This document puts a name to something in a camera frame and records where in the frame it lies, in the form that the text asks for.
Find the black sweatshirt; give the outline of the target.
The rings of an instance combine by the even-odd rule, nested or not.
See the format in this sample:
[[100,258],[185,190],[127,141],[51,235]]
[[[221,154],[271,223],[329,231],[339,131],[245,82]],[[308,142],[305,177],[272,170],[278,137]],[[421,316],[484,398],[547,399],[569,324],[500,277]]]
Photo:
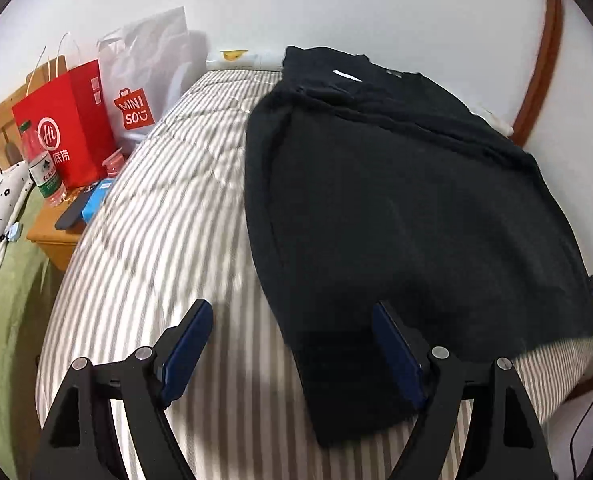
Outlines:
[[535,159],[423,75],[288,48],[246,126],[244,202],[324,448],[411,416],[379,301],[469,362],[593,336],[581,252]]

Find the striped mattress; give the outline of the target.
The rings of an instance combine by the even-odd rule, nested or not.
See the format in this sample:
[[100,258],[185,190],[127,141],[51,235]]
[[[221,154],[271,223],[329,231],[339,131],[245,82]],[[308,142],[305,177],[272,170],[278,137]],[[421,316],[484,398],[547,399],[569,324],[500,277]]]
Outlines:
[[46,417],[71,362],[121,361],[203,298],[215,323],[184,395],[167,410],[200,479],[383,479],[411,433],[402,422],[318,445],[292,356],[258,281],[243,203],[246,123],[280,79],[203,75],[142,141],[65,273],[42,346]]

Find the wooden nightstand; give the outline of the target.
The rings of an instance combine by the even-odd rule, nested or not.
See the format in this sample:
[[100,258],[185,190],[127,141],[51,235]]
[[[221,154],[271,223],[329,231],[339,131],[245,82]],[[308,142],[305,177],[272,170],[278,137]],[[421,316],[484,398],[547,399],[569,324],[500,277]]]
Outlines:
[[83,220],[78,220],[71,229],[64,231],[56,229],[56,222],[72,204],[73,202],[54,207],[42,206],[26,234],[26,238],[37,245],[56,268],[63,272],[66,271],[86,229],[86,223]]

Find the blue box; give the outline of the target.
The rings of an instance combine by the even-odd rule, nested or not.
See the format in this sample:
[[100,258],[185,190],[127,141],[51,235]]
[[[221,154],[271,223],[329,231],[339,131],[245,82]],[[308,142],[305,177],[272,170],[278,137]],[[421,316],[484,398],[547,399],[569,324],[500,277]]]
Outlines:
[[94,215],[100,209],[100,206],[106,198],[106,194],[108,194],[110,188],[112,188],[113,183],[114,180],[112,178],[103,179],[91,191],[88,201],[82,210],[82,219],[86,224],[91,222]]

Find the black phone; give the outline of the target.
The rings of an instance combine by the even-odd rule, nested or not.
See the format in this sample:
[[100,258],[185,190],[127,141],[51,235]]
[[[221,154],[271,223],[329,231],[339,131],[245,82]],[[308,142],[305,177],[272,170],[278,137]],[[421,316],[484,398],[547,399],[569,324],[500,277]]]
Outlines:
[[68,208],[65,209],[65,212],[54,224],[57,231],[72,231],[83,221],[83,209],[87,205],[92,192],[94,192],[94,188],[88,186],[78,193],[76,199],[69,204]]

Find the green bed sheet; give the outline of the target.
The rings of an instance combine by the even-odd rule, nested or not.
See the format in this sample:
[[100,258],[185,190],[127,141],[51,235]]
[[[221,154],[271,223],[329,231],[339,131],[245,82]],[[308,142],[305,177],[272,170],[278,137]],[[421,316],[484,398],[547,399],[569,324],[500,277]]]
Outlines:
[[35,382],[63,272],[22,237],[0,268],[0,468],[26,479],[40,438]]

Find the small pink container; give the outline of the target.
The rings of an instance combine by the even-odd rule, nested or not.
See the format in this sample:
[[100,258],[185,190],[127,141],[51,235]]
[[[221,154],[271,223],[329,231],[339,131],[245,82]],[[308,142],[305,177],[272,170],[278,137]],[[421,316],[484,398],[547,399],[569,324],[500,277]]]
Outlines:
[[121,148],[112,153],[108,158],[102,162],[102,166],[106,169],[106,175],[109,178],[116,178],[121,172],[126,163],[126,158]]

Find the plastic water bottle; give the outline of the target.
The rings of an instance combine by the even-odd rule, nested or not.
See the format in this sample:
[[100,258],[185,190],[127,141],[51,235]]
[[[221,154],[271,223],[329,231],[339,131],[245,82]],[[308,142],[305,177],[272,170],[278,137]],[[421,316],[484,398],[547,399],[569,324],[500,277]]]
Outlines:
[[30,120],[22,122],[19,133],[22,144],[21,153],[27,162],[31,179],[46,203],[49,206],[58,206],[65,199],[66,188],[50,151],[40,143],[36,127]]

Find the red paper shopping bag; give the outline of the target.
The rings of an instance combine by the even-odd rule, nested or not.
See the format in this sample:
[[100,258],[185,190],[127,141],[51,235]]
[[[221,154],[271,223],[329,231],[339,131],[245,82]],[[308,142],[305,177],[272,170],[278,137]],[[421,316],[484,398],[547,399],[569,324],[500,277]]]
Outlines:
[[38,87],[27,83],[25,96],[12,106],[14,119],[32,123],[66,188],[102,180],[103,162],[118,147],[103,101],[99,61],[93,58],[69,68],[58,56],[37,73],[47,79]]

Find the white Miniso plastic bag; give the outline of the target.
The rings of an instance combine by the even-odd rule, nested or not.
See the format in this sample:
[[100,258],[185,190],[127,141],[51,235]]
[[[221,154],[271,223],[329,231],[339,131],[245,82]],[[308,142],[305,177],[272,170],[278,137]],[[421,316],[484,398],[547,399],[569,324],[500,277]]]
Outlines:
[[97,50],[114,139],[129,154],[205,73],[208,39],[178,6],[109,32]]

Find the brown wooden door frame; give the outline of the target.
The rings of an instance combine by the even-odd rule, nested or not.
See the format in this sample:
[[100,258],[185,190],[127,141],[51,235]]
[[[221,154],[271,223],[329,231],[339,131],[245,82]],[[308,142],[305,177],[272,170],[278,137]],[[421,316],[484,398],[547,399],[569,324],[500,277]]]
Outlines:
[[544,26],[533,73],[513,122],[513,143],[525,147],[541,114],[559,58],[565,11],[562,0],[546,0]]

